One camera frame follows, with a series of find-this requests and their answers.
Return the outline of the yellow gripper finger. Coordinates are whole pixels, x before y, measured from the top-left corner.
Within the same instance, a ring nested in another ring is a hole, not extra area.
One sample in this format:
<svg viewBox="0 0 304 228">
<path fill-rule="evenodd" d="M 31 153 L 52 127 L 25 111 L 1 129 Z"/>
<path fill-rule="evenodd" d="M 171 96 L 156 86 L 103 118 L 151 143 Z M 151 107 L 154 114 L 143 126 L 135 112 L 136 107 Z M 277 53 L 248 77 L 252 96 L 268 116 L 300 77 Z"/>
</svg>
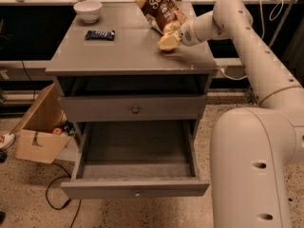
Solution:
<svg viewBox="0 0 304 228">
<path fill-rule="evenodd" d="M 164 34 L 171 34 L 178 30 L 181 27 L 181 24 L 178 20 L 167 23 L 163 28 Z"/>
<path fill-rule="evenodd" d="M 181 38 L 178 34 L 164 34 L 163 37 L 158 42 L 160 50 L 171 51 L 177 48 L 181 43 Z"/>
</svg>

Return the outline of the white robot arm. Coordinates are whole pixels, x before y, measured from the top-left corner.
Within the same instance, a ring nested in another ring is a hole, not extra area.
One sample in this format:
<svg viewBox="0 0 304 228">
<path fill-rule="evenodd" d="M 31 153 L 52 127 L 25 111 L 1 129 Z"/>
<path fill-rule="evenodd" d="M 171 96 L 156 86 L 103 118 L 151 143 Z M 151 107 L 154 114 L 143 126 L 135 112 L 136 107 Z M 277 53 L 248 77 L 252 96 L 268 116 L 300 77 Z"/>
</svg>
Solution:
<svg viewBox="0 0 304 228">
<path fill-rule="evenodd" d="M 214 228 L 292 228 L 283 168 L 304 157 L 304 87 L 252 23 L 241 0 L 218 0 L 212 12 L 164 35 L 159 46 L 231 39 L 256 98 L 255 107 L 230 110 L 213 128 Z"/>
</svg>

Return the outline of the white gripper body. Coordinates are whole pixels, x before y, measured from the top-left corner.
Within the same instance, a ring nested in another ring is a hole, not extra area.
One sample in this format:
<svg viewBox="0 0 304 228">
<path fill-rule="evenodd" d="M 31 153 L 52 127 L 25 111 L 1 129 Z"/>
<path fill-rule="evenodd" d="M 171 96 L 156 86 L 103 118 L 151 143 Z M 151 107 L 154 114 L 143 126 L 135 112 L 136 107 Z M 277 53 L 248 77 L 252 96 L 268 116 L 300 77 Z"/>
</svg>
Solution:
<svg viewBox="0 0 304 228">
<path fill-rule="evenodd" d="M 198 45 L 201 39 L 195 32 L 195 20 L 191 19 L 183 23 L 179 29 L 180 42 L 188 47 Z"/>
</svg>

